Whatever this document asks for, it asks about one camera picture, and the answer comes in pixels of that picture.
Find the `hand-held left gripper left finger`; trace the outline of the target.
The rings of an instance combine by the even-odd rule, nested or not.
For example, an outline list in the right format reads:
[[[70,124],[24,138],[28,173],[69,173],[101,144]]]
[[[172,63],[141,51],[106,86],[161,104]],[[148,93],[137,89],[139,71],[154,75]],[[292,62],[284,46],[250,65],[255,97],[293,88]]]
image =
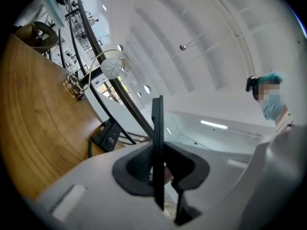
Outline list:
[[[140,143],[81,162],[27,206],[51,230],[167,230],[153,198],[133,196],[112,175],[121,157],[148,147]]]

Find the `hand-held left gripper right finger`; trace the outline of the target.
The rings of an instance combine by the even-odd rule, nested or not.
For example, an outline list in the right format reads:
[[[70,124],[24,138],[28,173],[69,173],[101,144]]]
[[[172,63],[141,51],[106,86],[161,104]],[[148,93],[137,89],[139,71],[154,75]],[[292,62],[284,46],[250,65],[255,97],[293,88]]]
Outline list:
[[[193,166],[180,181],[188,187],[181,198],[199,214],[176,230],[258,230],[248,205],[258,183],[257,150],[248,156],[165,142],[164,152],[165,158],[179,162],[178,152]]]

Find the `black rectangular box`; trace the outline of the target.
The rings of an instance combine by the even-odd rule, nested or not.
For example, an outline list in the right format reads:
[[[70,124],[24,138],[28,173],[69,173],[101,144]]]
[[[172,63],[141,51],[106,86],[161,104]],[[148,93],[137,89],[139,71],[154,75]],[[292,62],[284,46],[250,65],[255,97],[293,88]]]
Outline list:
[[[96,144],[104,152],[112,152],[121,134],[121,128],[117,123],[108,119],[101,128],[95,133],[91,141]]]

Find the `light blue face mask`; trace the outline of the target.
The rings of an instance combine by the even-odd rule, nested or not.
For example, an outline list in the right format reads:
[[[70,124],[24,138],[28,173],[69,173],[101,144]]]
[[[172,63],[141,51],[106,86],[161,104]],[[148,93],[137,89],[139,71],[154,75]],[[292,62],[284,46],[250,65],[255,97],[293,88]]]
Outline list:
[[[260,100],[260,106],[266,120],[276,121],[282,114],[285,103],[280,95],[269,94]]]

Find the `brass lamp with white globe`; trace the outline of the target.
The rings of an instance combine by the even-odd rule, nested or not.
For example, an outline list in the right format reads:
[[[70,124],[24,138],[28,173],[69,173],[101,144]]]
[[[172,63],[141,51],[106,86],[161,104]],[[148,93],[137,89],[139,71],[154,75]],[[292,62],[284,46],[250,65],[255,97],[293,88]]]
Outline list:
[[[108,57],[100,64],[100,69],[104,76],[108,80],[114,80],[128,70],[131,60],[127,54],[118,49],[106,50],[105,53],[107,52],[117,52],[121,55],[120,57]],[[91,87],[94,62],[101,55],[103,55],[103,52],[94,58],[88,72],[82,79],[79,79],[74,74],[64,75],[64,86],[77,100],[80,100],[85,95],[85,91]]]

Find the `dark brown round chair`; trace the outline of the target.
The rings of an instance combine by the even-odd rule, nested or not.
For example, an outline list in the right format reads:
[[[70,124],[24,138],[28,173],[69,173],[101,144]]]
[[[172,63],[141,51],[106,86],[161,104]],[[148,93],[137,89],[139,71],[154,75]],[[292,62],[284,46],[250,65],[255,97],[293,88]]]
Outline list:
[[[43,22],[31,22],[20,26],[13,34],[40,54],[49,51],[59,43],[57,33]]]

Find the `light blue table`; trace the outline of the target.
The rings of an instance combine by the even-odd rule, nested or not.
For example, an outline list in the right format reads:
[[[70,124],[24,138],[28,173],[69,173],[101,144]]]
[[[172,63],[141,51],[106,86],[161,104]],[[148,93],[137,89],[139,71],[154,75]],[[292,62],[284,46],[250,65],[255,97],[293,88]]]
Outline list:
[[[65,15],[63,12],[63,6],[56,0],[41,0],[46,11],[53,19],[56,26],[65,27]]]

